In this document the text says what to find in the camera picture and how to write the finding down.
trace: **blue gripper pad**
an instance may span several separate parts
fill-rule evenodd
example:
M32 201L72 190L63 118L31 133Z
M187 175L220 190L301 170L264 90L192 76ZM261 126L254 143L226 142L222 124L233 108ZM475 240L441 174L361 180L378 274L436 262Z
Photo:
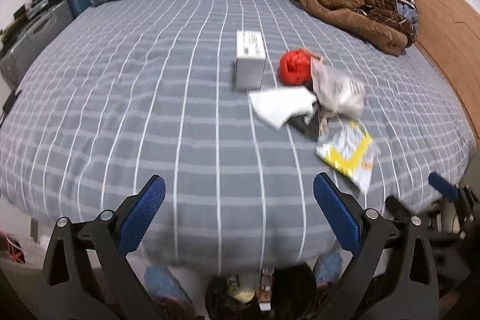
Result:
M336 186L330 184L322 174L318 174L313 182L313 195L340 246L345 251L350 251L354 257L357 256L362 248L360 227L340 199L339 190L335 190Z
M165 199L165 181L157 177L143 193L120 227L117 249L123 257L137 250L150 223Z
M432 172L428 176L428 183L437 190L448 202L455 202L458 199L458 189L452 186L448 181L443 179L436 172Z

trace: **yellow and white packet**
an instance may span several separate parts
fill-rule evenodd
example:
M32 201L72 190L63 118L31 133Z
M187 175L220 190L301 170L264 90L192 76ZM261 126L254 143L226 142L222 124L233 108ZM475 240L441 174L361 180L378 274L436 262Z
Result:
M348 177L362 193L368 192L374 160L380 151L363 124L348 123L332 139L317 145L316 151L320 158Z

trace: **metal screw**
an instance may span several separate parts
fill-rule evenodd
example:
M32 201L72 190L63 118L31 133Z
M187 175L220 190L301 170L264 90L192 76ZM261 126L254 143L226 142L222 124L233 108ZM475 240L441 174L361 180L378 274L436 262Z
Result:
M103 211L102 214L100 214L100 219L103 221L108 221L113 217L113 212L112 211Z
M412 223L415 226L420 226L422 224L422 220L420 219L420 217L413 216L412 217Z
M61 217L61 218L59 218L58 221L57 221L57 226L63 227L63 226L65 226L65 225L67 225L67 223L68 223L67 218L66 218L66 217Z
M369 219L375 220L378 218L378 212L375 209L367 209L365 212Z

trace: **red plastic string roll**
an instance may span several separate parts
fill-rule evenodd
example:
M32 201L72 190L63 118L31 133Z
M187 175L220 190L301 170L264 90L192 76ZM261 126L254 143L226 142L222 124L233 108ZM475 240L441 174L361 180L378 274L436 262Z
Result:
M310 57L306 49L288 51L280 59L278 76L283 84L301 86L311 80Z

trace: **bed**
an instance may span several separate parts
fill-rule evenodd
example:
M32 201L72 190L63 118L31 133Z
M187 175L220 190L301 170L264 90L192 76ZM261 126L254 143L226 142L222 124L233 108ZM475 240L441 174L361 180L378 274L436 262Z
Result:
M239 29L265 40L262 88L280 86L279 58L303 46L365 83L361 121L380 148L367 194L295 129L258 120L234 90ZM384 213L395 195L420 210L438 198L428 174L457 182L475 147L454 91L417 48L385 55L295 0L106 2L46 48L20 89L0 130L2 196L39 221L85 221L161 175L166 199L142 252L213 273L330 250L312 190L319 172L362 207ZM330 132L345 121L330 121Z

